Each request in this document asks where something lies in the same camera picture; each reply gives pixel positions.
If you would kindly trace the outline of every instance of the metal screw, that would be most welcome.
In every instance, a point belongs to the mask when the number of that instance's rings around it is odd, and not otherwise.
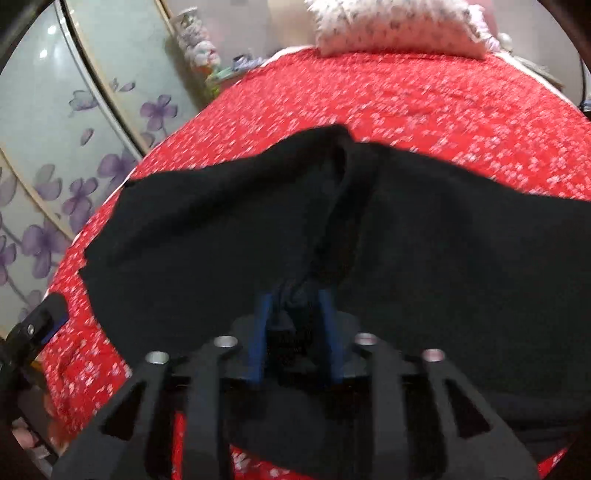
[[[426,362],[441,362],[445,360],[445,352],[439,348],[429,348],[423,351],[422,357]]]
[[[362,346],[371,346],[378,343],[378,337],[373,333],[358,333],[355,335],[355,343]]]
[[[218,348],[231,348],[236,346],[238,343],[238,339],[236,337],[230,335],[222,335],[219,337],[215,337],[213,340],[213,344]]]
[[[149,364],[164,365],[170,360],[170,355],[166,352],[150,352],[146,355],[146,361]]]

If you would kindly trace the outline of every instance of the black fabric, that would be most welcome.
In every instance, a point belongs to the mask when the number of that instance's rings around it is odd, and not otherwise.
[[[410,354],[443,349],[517,430],[566,427],[564,443],[591,405],[590,251],[586,202],[521,194],[335,126],[127,182],[80,273],[132,366],[192,351],[258,294],[313,278],[364,330]],[[539,399],[541,416],[520,423],[516,398]]]

